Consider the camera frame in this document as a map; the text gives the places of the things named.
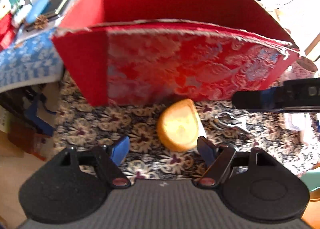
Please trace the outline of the red cardboard box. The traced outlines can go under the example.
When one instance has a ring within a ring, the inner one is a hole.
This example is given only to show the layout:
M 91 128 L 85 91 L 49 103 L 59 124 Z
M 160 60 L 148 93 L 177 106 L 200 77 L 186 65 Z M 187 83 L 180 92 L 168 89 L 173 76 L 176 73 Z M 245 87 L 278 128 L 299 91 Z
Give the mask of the red cardboard box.
M 255 0 L 76 0 L 52 42 L 93 106 L 225 100 L 299 58 Z

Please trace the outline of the blue glasses case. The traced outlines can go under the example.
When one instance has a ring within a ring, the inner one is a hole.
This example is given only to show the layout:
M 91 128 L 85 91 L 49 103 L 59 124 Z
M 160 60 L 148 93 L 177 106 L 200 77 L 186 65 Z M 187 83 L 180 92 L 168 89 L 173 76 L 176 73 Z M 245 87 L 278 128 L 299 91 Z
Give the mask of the blue glasses case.
M 45 9 L 47 6 L 49 0 L 37 0 L 28 15 L 25 18 L 25 22 L 27 24 L 32 24 L 35 22 L 36 18 L 42 13 L 42 11 Z

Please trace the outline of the orange wooden wedge block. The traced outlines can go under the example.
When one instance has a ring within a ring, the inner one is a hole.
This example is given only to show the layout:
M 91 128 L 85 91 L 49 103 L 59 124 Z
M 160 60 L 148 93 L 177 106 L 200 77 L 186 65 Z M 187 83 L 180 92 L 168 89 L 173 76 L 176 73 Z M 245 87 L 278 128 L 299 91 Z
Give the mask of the orange wooden wedge block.
M 159 141 L 169 150 L 184 152 L 197 146 L 198 137 L 206 137 L 193 100 L 184 99 L 163 111 L 157 121 Z

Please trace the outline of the pinecone on blue cloth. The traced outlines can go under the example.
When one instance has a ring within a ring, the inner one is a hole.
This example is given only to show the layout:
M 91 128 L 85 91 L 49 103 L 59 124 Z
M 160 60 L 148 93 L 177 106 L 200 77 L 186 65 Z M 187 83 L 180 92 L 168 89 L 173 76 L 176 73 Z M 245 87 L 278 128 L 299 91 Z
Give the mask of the pinecone on blue cloth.
M 47 17 L 44 15 L 39 15 L 34 22 L 34 28 L 36 30 L 44 30 L 47 27 L 48 22 L 49 21 Z

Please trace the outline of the metal nail clipper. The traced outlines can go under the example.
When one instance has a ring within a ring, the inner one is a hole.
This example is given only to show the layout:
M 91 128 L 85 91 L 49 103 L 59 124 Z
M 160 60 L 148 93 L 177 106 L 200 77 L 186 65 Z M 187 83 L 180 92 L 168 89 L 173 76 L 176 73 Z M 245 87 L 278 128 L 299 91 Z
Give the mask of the metal nail clipper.
M 240 131 L 241 133 L 250 134 L 250 131 L 246 127 L 246 116 L 235 117 L 228 112 L 219 113 L 215 117 L 215 123 L 221 128 L 231 128 Z

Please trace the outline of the blue floral cloth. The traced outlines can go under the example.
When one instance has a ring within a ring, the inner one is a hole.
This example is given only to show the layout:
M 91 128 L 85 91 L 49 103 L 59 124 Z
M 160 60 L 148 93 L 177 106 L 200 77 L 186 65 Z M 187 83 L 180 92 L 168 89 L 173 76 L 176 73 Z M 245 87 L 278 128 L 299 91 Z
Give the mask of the blue floral cloth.
M 2 93 L 62 78 L 63 61 L 51 41 L 54 32 L 51 28 L 1 51 Z

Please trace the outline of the smartphone with white frame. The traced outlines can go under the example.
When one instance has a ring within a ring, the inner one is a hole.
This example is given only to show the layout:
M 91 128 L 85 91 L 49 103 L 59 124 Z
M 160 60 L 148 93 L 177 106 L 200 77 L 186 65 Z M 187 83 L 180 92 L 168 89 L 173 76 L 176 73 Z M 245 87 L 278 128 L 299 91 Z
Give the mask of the smartphone with white frame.
M 59 15 L 68 1 L 69 0 L 49 0 L 41 14 L 46 18 L 55 17 Z

